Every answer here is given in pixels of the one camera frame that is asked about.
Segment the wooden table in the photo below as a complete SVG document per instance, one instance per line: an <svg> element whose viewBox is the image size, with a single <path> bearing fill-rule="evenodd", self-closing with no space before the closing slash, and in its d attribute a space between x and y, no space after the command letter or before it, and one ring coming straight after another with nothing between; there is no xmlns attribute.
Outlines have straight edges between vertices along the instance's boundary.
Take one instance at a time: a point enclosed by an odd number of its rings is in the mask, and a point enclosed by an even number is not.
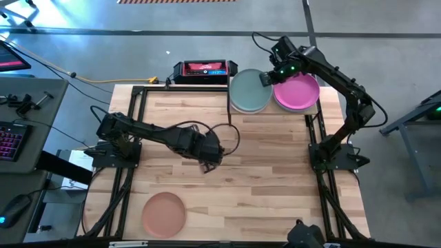
<svg viewBox="0 0 441 248"><path fill-rule="evenodd" d="M132 86L115 86L110 112L127 114ZM322 87L320 100L327 133L333 134L343 124L337 92ZM139 104L138 101L134 116L138 116ZM316 112L317 108L312 107L306 114ZM164 145L143 141L124 239L155 239L144 231L141 211L147 200L159 192L177 194L187 208L185 227L171 240L286 241L288 231L298 218L306 225L315 224L324 230L316 177L309 164L310 140L303 114L288 113L275 102L260 114L240 114L232 110L232 122L242 138L240 147L206 175L200 173L196 161L181 158ZM226 123L226 93L148 93L144 122L166 127L188 120L210 126ZM219 127L216 133L227 150L235 146L233 129ZM85 205L86 229L92 227L108 206L114 174L115 169L105 169L92 183ZM342 208L368 236L356 179L344 171L336 171L335 175ZM331 210L330 214L337 234L334 212Z"/></svg>

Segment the computer monitor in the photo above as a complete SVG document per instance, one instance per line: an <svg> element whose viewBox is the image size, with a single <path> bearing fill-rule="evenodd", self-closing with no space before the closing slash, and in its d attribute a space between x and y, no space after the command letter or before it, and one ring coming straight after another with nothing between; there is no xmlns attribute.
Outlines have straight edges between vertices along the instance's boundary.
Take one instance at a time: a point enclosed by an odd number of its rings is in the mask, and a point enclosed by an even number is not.
<svg viewBox="0 0 441 248"><path fill-rule="evenodd" d="M0 72L30 69L28 62L12 51L3 41L0 41Z"/></svg>

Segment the computer mouse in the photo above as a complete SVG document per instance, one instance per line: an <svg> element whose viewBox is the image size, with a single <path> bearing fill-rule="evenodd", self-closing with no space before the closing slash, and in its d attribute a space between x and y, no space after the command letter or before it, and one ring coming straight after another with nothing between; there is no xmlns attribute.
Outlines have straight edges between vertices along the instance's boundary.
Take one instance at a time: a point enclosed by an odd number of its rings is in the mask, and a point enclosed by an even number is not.
<svg viewBox="0 0 441 248"><path fill-rule="evenodd" d="M15 196L0 213L0 227L9 228L15 225L31 202L31 197L26 194Z"/></svg>

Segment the rgb keyboard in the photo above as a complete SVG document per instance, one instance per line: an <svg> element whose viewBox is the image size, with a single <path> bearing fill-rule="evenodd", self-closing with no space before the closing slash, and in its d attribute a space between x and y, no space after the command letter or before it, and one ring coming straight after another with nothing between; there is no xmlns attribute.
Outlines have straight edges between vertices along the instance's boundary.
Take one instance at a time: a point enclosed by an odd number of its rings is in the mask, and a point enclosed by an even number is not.
<svg viewBox="0 0 441 248"><path fill-rule="evenodd" d="M0 161L17 161L30 127L0 121Z"/></svg>

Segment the concrete floor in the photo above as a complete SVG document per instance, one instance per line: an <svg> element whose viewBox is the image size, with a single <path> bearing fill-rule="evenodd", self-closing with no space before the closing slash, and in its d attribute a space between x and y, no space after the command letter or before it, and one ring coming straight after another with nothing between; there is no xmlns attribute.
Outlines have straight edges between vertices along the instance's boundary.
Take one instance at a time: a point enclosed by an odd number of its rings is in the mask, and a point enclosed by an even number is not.
<svg viewBox="0 0 441 248"><path fill-rule="evenodd" d="M116 0L34 0L39 11L33 24L51 28L93 28L106 30L195 30L195 31L280 31L306 32L301 0L239 0L236 3L186 3L117 5ZM436 0L309 0L316 32L352 33L440 33L441 1ZM25 16L34 12L25 3L9 7ZM15 25L22 26L15 20ZM0 20L0 25L10 25ZM17 43L47 60L89 79L164 79L178 61L229 59L239 69L269 70L267 55L250 37L171 36L72 36L11 34ZM308 45L307 37L293 38L296 45ZM270 47L271 42L260 41ZM356 77L382 104L392 122L410 111L422 99L440 89L441 52L439 39L317 39L328 61L345 74ZM44 67L19 73L54 78ZM88 94L110 101L110 94L71 81ZM112 90L113 85L100 85ZM85 98L69 88L54 126L85 141L96 142L98 123L90 105L106 105ZM379 123L378 114L371 121ZM371 163L360 169L361 192L371 235L379 241L441 247L441 200L428 198L408 203L404 195L420 189L415 168L409 161L398 133L383 138L378 129L359 131L352 138ZM73 149L81 144L52 130L45 150ZM44 224L58 213L45 213ZM50 238L73 236L77 223Z"/></svg>

